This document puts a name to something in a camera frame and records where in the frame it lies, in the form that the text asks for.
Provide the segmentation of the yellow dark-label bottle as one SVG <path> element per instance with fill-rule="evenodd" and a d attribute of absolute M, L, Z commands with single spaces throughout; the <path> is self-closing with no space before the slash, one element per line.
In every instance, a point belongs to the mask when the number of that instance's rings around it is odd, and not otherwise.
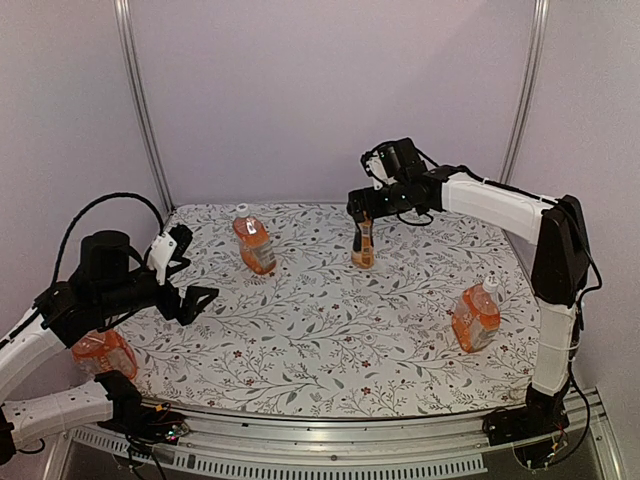
<path fill-rule="evenodd" d="M 355 266 L 369 269 L 374 265 L 373 220 L 364 213 L 363 220 L 355 226 L 351 260 Z"/>

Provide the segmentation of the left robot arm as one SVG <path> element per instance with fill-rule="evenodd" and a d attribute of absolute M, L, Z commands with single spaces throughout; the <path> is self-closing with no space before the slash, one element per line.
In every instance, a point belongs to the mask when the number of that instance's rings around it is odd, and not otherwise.
<path fill-rule="evenodd" d="M 170 278 L 189 266 L 192 240 L 178 225 L 160 234 L 146 257 L 127 234 L 105 230 L 84 238 L 80 261 L 67 281 L 54 280 L 1 340 L 1 461 L 49 435 L 96 423 L 131 439 L 143 451 L 176 444 L 188 427 L 184 415 L 144 405 L 142 395 L 115 368 L 83 385 L 23 401 L 9 395 L 32 372 L 85 335 L 106 332 L 147 308 L 190 325 L 219 295 L 192 285 L 181 293 Z"/>

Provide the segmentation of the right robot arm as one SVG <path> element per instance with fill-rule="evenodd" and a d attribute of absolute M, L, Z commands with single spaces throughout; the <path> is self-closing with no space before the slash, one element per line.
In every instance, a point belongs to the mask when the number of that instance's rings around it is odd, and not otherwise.
<path fill-rule="evenodd" d="M 365 152 L 360 163 L 370 187 L 348 195 L 355 224 L 354 264 L 373 264 L 373 222 L 414 211 L 431 216 L 451 212 L 473 217 L 535 246 L 531 286 L 540 312 L 534 375 L 520 408 L 499 407 L 483 419 L 492 446 L 512 444 L 519 463 L 538 470 L 562 462 L 569 419 L 564 397 L 578 387 L 573 361 L 584 329 L 588 277 L 598 271 L 592 258 L 579 200 L 550 199 L 474 174 L 464 165 L 438 165 L 410 138 L 385 141 Z"/>

